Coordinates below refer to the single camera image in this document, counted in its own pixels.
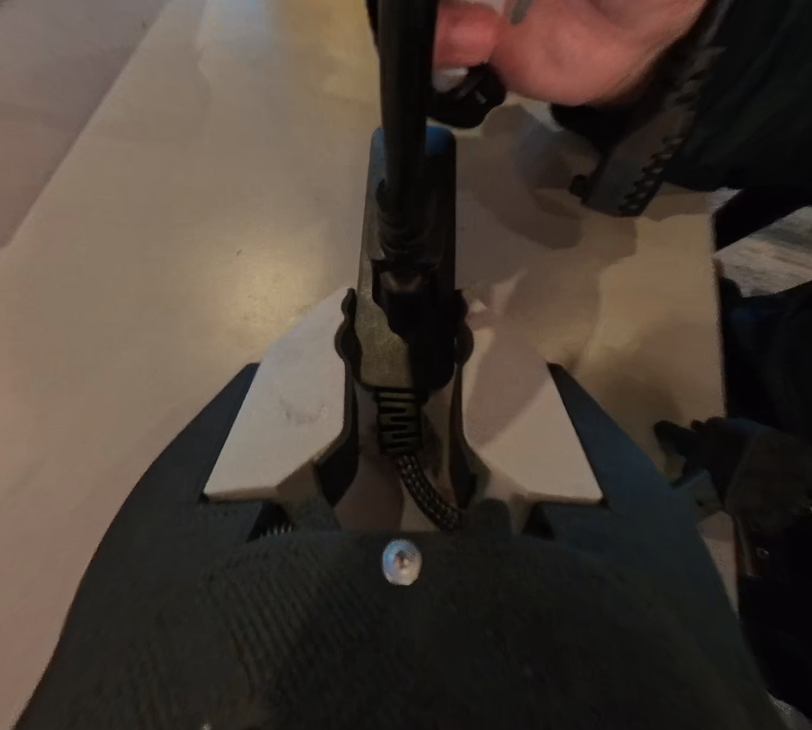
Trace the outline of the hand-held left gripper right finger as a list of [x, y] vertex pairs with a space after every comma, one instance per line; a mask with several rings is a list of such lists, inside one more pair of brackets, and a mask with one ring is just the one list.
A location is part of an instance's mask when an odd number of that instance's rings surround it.
[[461, 505], [604, 500], [549, 363], [519, 329], [459, 292], [447, 391], [448, 472]]

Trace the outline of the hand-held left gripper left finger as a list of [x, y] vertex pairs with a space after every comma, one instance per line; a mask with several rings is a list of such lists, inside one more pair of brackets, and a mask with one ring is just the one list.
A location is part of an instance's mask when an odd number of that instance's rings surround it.
[[357, 400], [340, 341], [353, 289], [337, 290], [268, 347], [205, 486], [210, 501], [336, 505], [359, 465]]

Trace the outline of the black power strip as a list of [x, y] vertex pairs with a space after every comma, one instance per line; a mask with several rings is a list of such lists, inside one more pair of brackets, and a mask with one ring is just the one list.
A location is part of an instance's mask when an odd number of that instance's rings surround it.
[[385, 174], [382, 129], [371, 138], [354, 331], [359, 343], [353, 371], [371, 389], [430, 393], [445, 387], [455, 367], [455, 339], [461, 301], [455, 285], [456, 161], [452, 131], [429, 126], [425, 138], [425, 179], [433, 217], [421, 291], [385, 298], [379, 305], [381, 275], [387, 270], [380, 246], [377, 193]]

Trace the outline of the person's right forearm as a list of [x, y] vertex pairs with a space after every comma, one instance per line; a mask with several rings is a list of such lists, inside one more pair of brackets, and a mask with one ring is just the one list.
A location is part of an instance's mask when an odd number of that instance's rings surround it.
[[665, 184], [696, 192], [810, 185], [811, 0], [708, 0], [618, 106], [551, 106], [598, 151], [569, 190], [638, 217]]

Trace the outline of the person's right hand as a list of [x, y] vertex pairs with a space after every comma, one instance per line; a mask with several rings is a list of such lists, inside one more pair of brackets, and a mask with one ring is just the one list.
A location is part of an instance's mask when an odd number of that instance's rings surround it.
[[511, 25], [484, 4], [441, 0], [433, 66], [489, 64], [508, 91], [548, 104], [624, 103], [707, 1], [534, 0]]

